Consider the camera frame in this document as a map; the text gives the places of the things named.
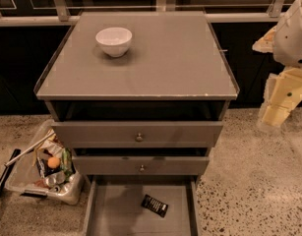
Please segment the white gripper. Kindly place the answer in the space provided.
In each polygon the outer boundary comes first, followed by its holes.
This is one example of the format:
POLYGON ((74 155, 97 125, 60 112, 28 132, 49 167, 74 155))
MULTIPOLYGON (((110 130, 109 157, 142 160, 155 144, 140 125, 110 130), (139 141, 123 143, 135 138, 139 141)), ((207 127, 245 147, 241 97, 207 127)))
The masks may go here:
POLYGON ((252 49, 273 53, 275 61, 288 66, 278 75, 269 75, 258 115, 260 127, 279 128, 302 101, 302 0, 295 0, 252 49))

